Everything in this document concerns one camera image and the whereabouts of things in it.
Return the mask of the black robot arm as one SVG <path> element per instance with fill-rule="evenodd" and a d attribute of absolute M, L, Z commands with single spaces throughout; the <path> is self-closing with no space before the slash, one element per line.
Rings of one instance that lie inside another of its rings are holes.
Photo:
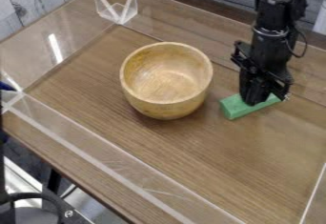
<path fill-rule="evenodd" d="M 305 14 L 307 0 L 255 0 L 256 20 L 252 25 L 251 43 L 233 43 L 232 63 L 239 67 L 239 94 L 248 106 L 264 102 L 273 94 L 285 100 L 292 76 L 287 70 L 295 52 L 297 37 L 305 35 L 296 28 Z"/>

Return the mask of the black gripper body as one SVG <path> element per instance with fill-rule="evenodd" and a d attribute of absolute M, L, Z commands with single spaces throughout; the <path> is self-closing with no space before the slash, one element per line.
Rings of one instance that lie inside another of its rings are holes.
<path fill-rule="evenodd" d="M 280 100 L 285 99 L 292 77 L 287 71 L 285 63 L 289 60 L 288 50 L 289 30 L 269 31 L 253 28 L 251 43 L 240 40 L 233 42 L 231 61 L 240 71 L 248 71 L 255 77 L 260 77 L 271 84 L 271 93 Z"/>

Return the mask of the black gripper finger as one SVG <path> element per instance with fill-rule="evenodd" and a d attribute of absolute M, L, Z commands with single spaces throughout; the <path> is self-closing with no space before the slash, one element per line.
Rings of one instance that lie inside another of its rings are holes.
<path fill-rule="evenodd" d="M 267 97 L 271 93 L 269 89 L 269 82 L 263 78 L 256 77 L 252 84 L 252 102 L 255 105 L 267 100 Z"/>
<path fill-rule="evenodd" d="M 239 94 L 247 105 L 255 105 L 253 81 L 256 77 L 245 70 L 239 72 Z"/>

